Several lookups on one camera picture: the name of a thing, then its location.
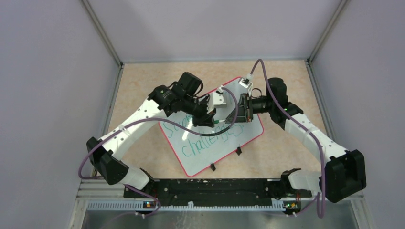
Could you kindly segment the pink framed whiteboard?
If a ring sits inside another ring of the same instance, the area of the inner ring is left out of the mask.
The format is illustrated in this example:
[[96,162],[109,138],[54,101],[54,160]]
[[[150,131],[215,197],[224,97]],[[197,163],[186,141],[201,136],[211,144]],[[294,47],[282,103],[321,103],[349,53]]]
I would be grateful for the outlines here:
[[[214,120],[224,120],[235,108],[234,100],[228,92],[224,92],[227,107],[217,109]],[[242,147],[264,132],[258,115],[250,123],[236,123],[221,135],[207,137],[225,129],[226,123],[218,123],[214,128],[194,127],[192,116],[177,112],[169,117],[171,123],[160,122],[160,128],[169,142],[177,160],[186,176],[193,177],[225,158],[238,147]]]

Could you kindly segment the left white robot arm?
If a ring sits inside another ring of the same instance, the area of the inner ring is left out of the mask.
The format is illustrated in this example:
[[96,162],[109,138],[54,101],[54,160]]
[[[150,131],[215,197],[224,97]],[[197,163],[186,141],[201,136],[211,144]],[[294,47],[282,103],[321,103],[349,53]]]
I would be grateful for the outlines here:
[[222,102],[223,89],[219,87],[207,98],[199,100],[196,92],[203,86],[200,78],[184,72],[171,85],[160,85],[144,100],[142,105],[121,125],[101,138],[90,138],[86,147],[91,164],[109,184],[126,184],[135,188],[141,197],[153,192],[149,176],[137,167],[123,162],[129,148],[150,128],[171,114],[184,112],[193,117],[194,126],[214,126],[215,106]]

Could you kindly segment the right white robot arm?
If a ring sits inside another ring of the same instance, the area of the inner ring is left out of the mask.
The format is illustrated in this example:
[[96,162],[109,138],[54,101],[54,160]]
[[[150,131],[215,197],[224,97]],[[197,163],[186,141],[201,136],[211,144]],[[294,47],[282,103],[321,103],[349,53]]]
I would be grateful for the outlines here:
[[350,151],[335,143],[319,130],[303,110],[288,100],[287,86],[280,78],[268,79],[266,95],[252,97],[253,84],[241,78],[238,86],[245,89],[240,95],[238,110],[233,110],[225,122],[236,115],[238,123],[248,123],[255,114],[269,113],[271,120],[299,140],[320,162],[321,171],[299,168],[282,173],[280,191],[287,197],[299,190],[319,192],[332,203],[366,188],[364,155],[359,150]]

